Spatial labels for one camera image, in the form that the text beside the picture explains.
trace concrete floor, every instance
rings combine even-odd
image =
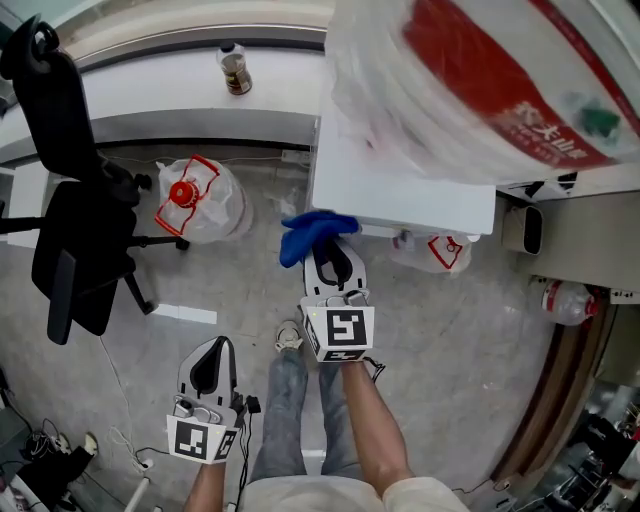
[[[158,151],[146,148],[144,154]],[[126,165],[135,172],[154,167]],[[16,402],[34,423],[53,420],[72,443],[93,432],[100,455],[89,473],[121,501],[128,501],[141,477],[126,448],[109,440],[109,427],[130,437],[136,448],[166,449],[165,416],[172,410],[178,366],[196,346],[229,336],[238,390],[266,403],[274,330],[293,317],[304,293],[301,267],[282,268],[278,251],[280,199],[297,190],[301,211],[306,173],[276,165],[229,164],[255,207],[253,227],[242,239],[192,245],[185,254],[173,246],[133,254],[143,291],[157,302],[217,311],[214,326],[144,317],[120,285],[101,339],[74,325],[68,345],[57,346],[46,337],[48,301],[30,282],[33,251],[0,243],[0,364]],[[152,220],[157,206],[156,188],[139,207],[140,233],[161,232]],[[499,201],[498,221],[504,208]],[[474,245],[471,266],[456,278],[392,262],[388,240],[354,236],[350,241],[367,265],[376,306],[373,357],[387,365],[378,387],[405,435],[411,466],[417,475],[472,488],[488,476],[522,417],[553,325],[527,312],[528,276],[512,270],[514,255],[500,247],[500,222],[492,236]],[[258,416],[252,460],[261,426]],[[302,442],[306,450],[325,446],[313,371]],[[152,485],[143,504],[180,510],[197,465],[153,452],[146,456],[155,465],[147,472]],[[229,500],[235,500],[240,468],[236,445],[227,466]],[[83,485],[88,483],[76,484],[79,492]]]

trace red plastic cap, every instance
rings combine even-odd
[[[584,312],[587,314],[587,316],[596,316],[598,314],[598,303],[593,297],[587,300],[587,304],[584,307]]]
[[[171,185],[169,199],[183,208],[190,207],[198,198],[198,189],[193,183],[177,181]]]

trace white shoe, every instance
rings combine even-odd
[[[58,439],[56,439],[56,446],[62,453],[71,453],[71,445],[69,444],[67,436],[65,436],[64,434],[58,434]]]
[[[280,352],[282,349],[298,350],[302,345],[302,337],[298,325],[287,320],[282,322],[276,331],[276,350]]]
[[[96,441],[96,438],[93,437],[92,434],[89,434],[89,432],[84,435],[84,451],[89,455],[98,454],[98,441]]]

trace white paper strip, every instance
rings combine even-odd
[[[218,313],[215,311],[187,308],[185,306],[171,306],[170,304],[159,304],[153,314],[202,324],[216,324],[218,322]]]

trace blue cloth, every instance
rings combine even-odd
[[[314,244],[341,233],[356,233],[360,228],[355,218],[331,212],[303,213],[283,220],[282,225],[291,228],[282,235],[280,244],[280,264],[285,268],[302,261]]]

